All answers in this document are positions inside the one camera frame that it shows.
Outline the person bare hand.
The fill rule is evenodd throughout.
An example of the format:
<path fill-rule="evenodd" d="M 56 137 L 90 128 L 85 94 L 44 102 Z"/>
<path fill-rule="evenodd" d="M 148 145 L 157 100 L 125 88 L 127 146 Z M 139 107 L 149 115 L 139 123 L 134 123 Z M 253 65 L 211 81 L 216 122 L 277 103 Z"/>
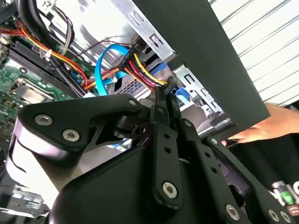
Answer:
<path fill-rule="evenodd" d="M 223 140 L 221 143 L 224 146 L 227 146 L 229 142 L 245 144 L 290 135 L 298 144 L 299 111 L 274 105 L 266 105 L 266 107 L 270 114 L 268 118 Z"/>

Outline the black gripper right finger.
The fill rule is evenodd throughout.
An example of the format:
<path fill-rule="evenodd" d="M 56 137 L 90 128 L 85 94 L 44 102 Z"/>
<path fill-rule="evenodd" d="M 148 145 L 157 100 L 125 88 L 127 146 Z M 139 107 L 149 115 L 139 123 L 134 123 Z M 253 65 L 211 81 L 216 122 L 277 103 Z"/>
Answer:
<path fill-rule="evenodd" d="M 268 190 L 212 137 L 201 139 L 194 125 L 181 117 L 175 95 L 170 95 L 170 117 L 178 132 L 184 205 L 172 224 L 293 224 L 291 216 Z M 248 189 L 239 206 L 222 168 L 228 167 Z"/>

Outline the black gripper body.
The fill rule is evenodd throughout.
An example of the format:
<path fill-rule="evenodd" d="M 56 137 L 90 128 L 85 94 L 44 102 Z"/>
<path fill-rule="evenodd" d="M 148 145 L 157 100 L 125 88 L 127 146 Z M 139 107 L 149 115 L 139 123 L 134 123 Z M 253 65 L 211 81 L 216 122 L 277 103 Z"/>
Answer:
<path fill-rule="evenodd" d="M 193 165 L 180 160 L 183 207 L 165 211 L 150 201 L 148 150 L 137 148 L 68 183 L 49 214 L 51 224 L 230 224 Z"/>

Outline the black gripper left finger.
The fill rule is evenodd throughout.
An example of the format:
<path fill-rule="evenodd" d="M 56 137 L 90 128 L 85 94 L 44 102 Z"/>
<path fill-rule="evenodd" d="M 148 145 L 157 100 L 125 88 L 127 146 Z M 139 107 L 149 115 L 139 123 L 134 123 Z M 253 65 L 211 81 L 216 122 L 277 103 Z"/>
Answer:
<path fill-rule="evenodd" d="M 148 150 L 150 201 L 162 210 L 183 203 L 177 131 L 170 91 L 154 90 L 143 105 L 128 94 L 28 105 L 17 116 L 14 175 L 35 189 L 50 209 L 71 181 L 133 149 Z"/>

